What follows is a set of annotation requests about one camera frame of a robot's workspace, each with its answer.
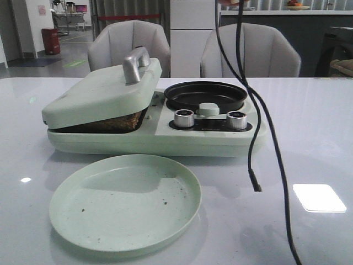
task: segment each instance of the metal handle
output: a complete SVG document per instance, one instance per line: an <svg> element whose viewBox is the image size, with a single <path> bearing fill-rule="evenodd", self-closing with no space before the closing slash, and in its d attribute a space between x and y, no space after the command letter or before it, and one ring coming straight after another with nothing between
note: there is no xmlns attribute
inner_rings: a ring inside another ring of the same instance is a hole
<svg viewBox="0 0 353 265"><path fill-rule="evenodd" d="M138 68L148 66L150 63L149 54L145 47L133 49L122 62L126 84L139 83L141 76Z"/></svg>

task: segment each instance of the table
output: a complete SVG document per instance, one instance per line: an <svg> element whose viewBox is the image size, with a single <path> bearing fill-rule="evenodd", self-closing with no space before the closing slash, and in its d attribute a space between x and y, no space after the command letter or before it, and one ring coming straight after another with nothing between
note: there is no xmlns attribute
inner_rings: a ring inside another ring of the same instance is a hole
<svg viewBox="0 0 353 265"><path fill-rule="evenodd" d="M84 30L85 21L82 13L56 13L56 16L58 17L58 27L69 27L70 25L73 25L78 29L78 23L83 23Z"/></svg>
<svg viewBox="0 0 353 265"><path fill-rule="evenodd" d="M295 263L287 244L283 190L270 140L253 161L262 193L253 192L245 157L171 157L197 175L202 206L186 233L156 253L118 261L62 239L49 220L54 191L76 170L109 157L59 152L47 139L42 108L79 80L0 79L1 264ZM192 80L161 79L157 88ZM238 84L232 78L217 80ZM250 78L249 83L267 102L276 127L290 187L293 238L302 263L350 264L353 80ZM292 189L298 183L330 185L347 209L305 211Z"/></svg>

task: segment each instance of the chair back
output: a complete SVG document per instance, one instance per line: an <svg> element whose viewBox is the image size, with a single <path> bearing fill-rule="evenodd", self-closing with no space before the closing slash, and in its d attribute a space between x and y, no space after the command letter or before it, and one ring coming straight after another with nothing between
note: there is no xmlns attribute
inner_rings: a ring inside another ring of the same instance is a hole
<svg viewBox="0 0 353 265"><path fill-rule="evenodd" d="M236 24L220 27L224 51L237 74ZM298 77L301 58L275 28L242 24L240 55L247 77ZM201 58L201 77L234 77L218 47L215 30L206 42Z"/></svg>
<svg viewBox="0 0 353 265"><path fill-rule="evenodd" d="M90 70L120 65L138 46L144 46L150 57L157 58L162 77L169 77L170 47L162 26L139 20L118 22L104 28L88 50Z"/></svg>

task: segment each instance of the floor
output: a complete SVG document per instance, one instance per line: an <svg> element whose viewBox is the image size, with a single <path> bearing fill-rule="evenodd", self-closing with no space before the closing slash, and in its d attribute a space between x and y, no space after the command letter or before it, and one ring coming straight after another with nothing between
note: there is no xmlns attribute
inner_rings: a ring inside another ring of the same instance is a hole
<svg viewBox="0 0 353 265"><path fill-rule="evenodd" d="M87 51L92 43L92 31L70 28L69 35L60 36L60 53L44 55L41 59L60 59L44 67L18 67L8 62L8 68L0 70L0 78L8 77L85 77L89 72Z"/></svg>

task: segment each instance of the black cable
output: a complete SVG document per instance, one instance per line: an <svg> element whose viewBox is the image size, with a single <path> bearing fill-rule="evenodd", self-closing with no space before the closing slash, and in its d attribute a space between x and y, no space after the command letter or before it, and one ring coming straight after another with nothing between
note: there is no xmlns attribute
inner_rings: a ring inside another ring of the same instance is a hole
<svg viewBox="0 0 353 265"><path fill-rule="evenodd" d="M262 99L262 97L255 91L253 90L247 82L244 70L243 70L243 66L240 60L240 33L241 33L241 27L242 27L242 16L243 16L243 10L244 10L244 0L240 0L239 2L239 13L238 13L238 21L237 21L237 32L236 32L236 53L237 53L237 62L238 62L238 68L239 68L239 73L241 75L241 77L239 77L237 75L237 73L235 72L234 68L232 67L232 65L230 64L227 55L224 52L222 43L221 43L221 38L220 38L220 34L219 34L219 29L218 29L218 3L217 0L215 0L215 21L216 21L216 35L217 35L217 41L218 44L220 46L220 50L221 53L229 67L229 69L232 71L232 73L234 74L234 76L239 80L239 82L246 87L248 94L250 96L250 98L252 99L253 103L255 102L255 108L257 106L255 99L253 98L253 96L255 96L258 101L260 102L264 113L266 115L266 118L268 120L269 123L269 127L270 127L270 131L271 131L271 136L272 136L272 140L274 143L274 148L275 148L275 152L276 152L276 156L277 156L277 161L278 161L278 165L279 165L279 169L280 169L280 173L281 173L281 178L282 178L282 185L283 185L283 189L284 189L284 201L285 201L285 219L286 219L286 232L287 232L287 238L288 238L288 244L289 247L291 249L293 258L295 259L297 265L301 265L301 261L299 258L299 255L295 249L294 246L294 242L293 242L293 237L292 237L292 229L291 229L291 218L290 218L290 204L289 204L289 190L288 190L288 183L287 183L287 177L286 177L286 172L284 169L284 165L283 165L283 160L282 160L282 156L281 156L281 152L280 152L280 148L278 145L278 141L277 141L277 136L276 136L276 132L275 132L275 128L272 122L272 118L271 115L269 113L269 110L264 102L264 100ZM255 141L256 139L256 135L254 134L253 136L253 141ZM249 173L250 173L250 179L252 180L253 183L253 178L256 180L254 173L250 172L250 170L252 171L251 167L249 167Z"/></svg>
<svg viewBox="0 0 353 265"><path fill-rule="evenodd" d="M216 24L216 35L217 35L217 41L218 41L218 45L221 49L221 53L223 55L223 58L225 59L227 65L229 66L230 70L232 71L233 75L240 81L240 83L242 85L244 85L247 89L247 92L248 92L248 95L249 97L251 98L254 106L255 106L255 109L256 109L256 113L257 113L257 116L258 116L258 124L256 126L256 129L255 129L255 132L254 132L254 136L250 142L250 146L249 146L249 151L248 151L248 172L249 172L249 177L250 177L250 180L252 182L252 185L253 185L253 188L254 188L254 191L255 192L261 192L261 186L259 185L257 179L256 179L256 176L255 176L255 173L252 169L252 153L253 153L253 148L254 148L254 145L255 145L255 141L256 141L256 137L259 133L259 130L260 130L260 126L261 126L261 112L260 112L260 109L257 105L257 102L255 101L252 93L251 93L251 90L248 89L249 85L247 84L247 81L246 81L246 78L245 78L245 83L243 81L242 78L240 78L237 73L235 72L235 70L233 69L224 49L223 49L223 45L221 43L221 38L220 38L220 32L219 32L219 29L218 29L218 19L217 19L217 8L218 8L218 4L217 4L217 1L215 1L215 11L216 11L216 14L215 14L215 24Z"/></svg>

